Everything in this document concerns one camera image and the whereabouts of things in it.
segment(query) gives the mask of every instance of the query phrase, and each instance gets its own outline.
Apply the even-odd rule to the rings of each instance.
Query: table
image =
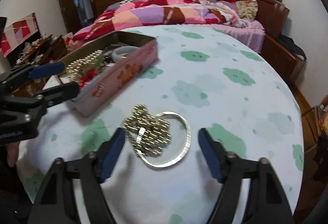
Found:
[[[268,157],[294,211],[304,160],[300,108],[272,67],[215,29],[168,25],[127,30],[156,37],[160,61],[89,118],[66,104],[49,109],[40,135],[21,144],[17,168],[30,198],[56,157],[68,161],[95,150],[132,115],[135,104],[145,104],[153,115],[174,111],[186,118],[191,148],[177,166],[154,171],[125,143],[112,177],[102,185],[118,224],[206,223],[221,185],[211,177],[197,142],[202,127],[242,158]],[[183,148],[183,127],[170,122],[172,143],[153,163]],[[80,206],[82,195],[75,186]],[[242,219],[247,194],[244,180],[234,223]],[[88,223],[85,213],[81,219]]]

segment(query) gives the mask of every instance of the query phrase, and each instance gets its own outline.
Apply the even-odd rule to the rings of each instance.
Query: colorful blanket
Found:
[[[87,42],[112,31],[149,25],[224,24],[245,27],[237,13],[220,2],[208,0],[143,0],[107,10],[73,37]]]

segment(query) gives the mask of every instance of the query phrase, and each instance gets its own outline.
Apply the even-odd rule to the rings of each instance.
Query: wooden floor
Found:
[[[309,103],[303,97],[301,92],[291,87],[291,91],[301,108],[302,114],[310,109]],[[311,212],[322,192],[324,191],[328,180],[327,177],[319,177],[318,175],[319,166],[318,160],[314,161],[318,157],[317,151],[317,136],[316,136],[316,125],[314,113],[311,111],[302,118],[303,124],[303,138],[304,138],[304,172],[303,181],[301,187],[300,197],[297,203],[296,211],[294,213],[294,220],[296,224],[302,223],[302,221]]]

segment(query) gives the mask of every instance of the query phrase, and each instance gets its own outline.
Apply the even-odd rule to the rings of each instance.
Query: floral pillow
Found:
[[[243,0],[235,2],[238,8],[238,16],[241,19],[255,20],[259,5],[256,0]]]

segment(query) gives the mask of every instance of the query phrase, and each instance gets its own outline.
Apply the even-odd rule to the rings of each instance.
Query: pink bed sheet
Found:
[[[257,53],[261,53],[265,30],[260,22],[254,20],[249,22],[247,28],[236,28],[222,24],[188,24],[195,27],[210,27],[219,30],[222,33],[230,35],[241,43],[247,45]]]

